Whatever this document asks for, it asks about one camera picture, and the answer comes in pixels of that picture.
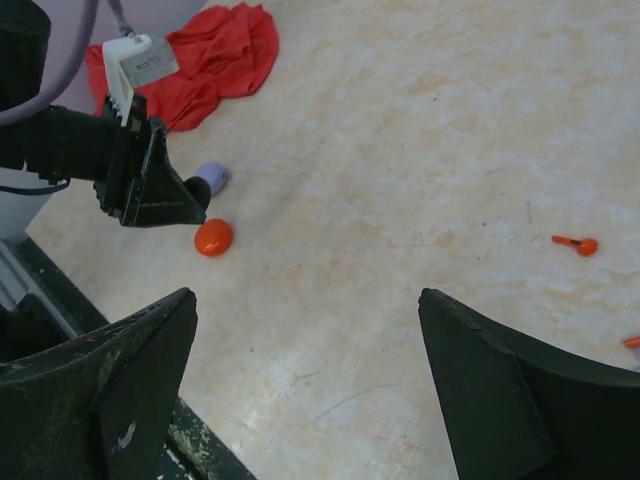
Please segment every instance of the marble table surface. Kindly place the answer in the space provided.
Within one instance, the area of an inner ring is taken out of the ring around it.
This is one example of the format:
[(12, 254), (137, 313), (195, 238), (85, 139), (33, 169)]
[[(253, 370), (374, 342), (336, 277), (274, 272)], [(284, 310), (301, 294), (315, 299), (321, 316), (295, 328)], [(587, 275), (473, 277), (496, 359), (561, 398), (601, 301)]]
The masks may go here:
[(264, 87), (169, 138), (182, 176), (231, 169), (208, 210), (234, 226), (224, 256), (193, 226), (120, 227), (81, 181), (28, 230), (113, 321), (196, 292), (181, 395), (258, 478), (457, 478), (424, 287), (635, 367), (637, 2), (263, 4), (281, 40)]

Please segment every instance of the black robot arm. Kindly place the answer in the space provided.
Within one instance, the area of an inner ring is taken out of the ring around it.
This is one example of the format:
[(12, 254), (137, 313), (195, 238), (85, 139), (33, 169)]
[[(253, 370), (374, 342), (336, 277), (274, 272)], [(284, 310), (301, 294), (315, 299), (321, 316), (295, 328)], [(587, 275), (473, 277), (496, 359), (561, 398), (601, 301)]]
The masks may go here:
[[(0, 111), (38, 93), (50, 30), (33, 2), (0, 3)], [(109, 97), (101, 117), (49, 106), (0, 126), (0, 167), (26, 168), (51, 184), (92, 181), (101, 209), (123, 226), (200, 224), (209, 186), (198, 177), (180, 179), (169, 163), (166, 133), (138, 94), (126, 126)]]

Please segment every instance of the red cloth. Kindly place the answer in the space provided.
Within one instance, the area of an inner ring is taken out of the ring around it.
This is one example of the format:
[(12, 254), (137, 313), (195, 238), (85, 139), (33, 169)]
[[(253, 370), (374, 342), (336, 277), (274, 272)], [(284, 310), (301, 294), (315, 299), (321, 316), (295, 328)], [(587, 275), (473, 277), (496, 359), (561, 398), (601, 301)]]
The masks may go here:
[[(147, 97), (149, 115), (169, 129), (190, 130), (213, 112), (222, 98), (254, 93), (265, 81), (278, 55), (278, 33), (262, 6), (241, 3), (229, 9), (203, 10), (182, 30), (167, 36), (180, 65), (173, 75), (136, 91)], [(99, 115), (107, 94), (102, 47), (85, 56), (89, 85)]]

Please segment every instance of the purple toy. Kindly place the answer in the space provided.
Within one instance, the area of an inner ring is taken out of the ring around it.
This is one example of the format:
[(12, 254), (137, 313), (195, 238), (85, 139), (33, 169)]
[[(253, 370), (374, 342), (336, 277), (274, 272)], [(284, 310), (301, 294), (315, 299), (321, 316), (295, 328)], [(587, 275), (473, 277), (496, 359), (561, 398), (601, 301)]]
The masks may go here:
[(211, 189), (211, 196), (215, 197), (229, 180), (229, 172), (219, 163), (205, 163), (198, 170), (196, 170), (196, 176), (204, 179)]

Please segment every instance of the cable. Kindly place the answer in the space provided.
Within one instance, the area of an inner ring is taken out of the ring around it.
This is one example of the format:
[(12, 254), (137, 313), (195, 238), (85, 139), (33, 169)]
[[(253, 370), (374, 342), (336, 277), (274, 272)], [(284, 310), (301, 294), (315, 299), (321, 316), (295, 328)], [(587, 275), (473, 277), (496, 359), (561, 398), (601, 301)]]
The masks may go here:
[[(120, 0), (108, 0), (109, 7), (116, 17), (118, 29), (123, 35), (133, 33), (133, 30), (124, 18), (124, 11)], [(0, 126), (10, 125), (20, 120), (24, 120), (40, 110), (49, 106), (62, 92), (71, 84), (73, 78), (78, 73), (84, 55), (91, 41), (91, 34), (96, 23), (96, 13), (98, 11), (98, 0), (85, 0), (82, 16), (80, 18), (80, 30), (76, 36), (76, 41), (71, 50), (71, 55), (67, 63), (62, 68), (62, 72), (44, 91), (35, 97), (27, 100), (21, 105), (0, 112)]]
[(69, 180), (63, 181), (58, 185), (53, 185), (51, 187), (42, 187), (42, 188), (16, 188), (16, 187), (5, 187), (4, 185), (0, 185), (0, 192), (13, 193), (14, 195), (26, 195), (30, 197), (38, 196), (38, 195), (50, 195), (52, 193), (60, 192), (69, 186)]

